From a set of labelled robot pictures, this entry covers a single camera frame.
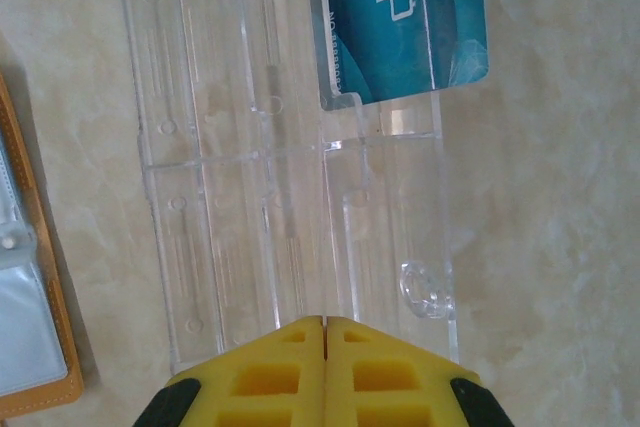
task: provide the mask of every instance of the yellow sponge block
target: yellow sponge block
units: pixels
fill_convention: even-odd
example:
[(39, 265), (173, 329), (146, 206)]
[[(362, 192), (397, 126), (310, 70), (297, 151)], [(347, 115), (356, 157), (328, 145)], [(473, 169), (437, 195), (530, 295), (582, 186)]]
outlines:
[(322, 426), (324, 352), (322, 317), (308, 317), (182, 372), (169, 385), (201, 387), (180, 427)]
[[(309, 317), (178, 375), (136, 426), (155, 410), (172, 427), (468, 427), (453, 379), (480, 383), (357, 322)], [(193, 389), (186, 415), (169, 420), (181, 387)]]
[(473, 372), (348, 319), (328, 319), (327, 350), (325, 426), (468, 426), (450, 382)]

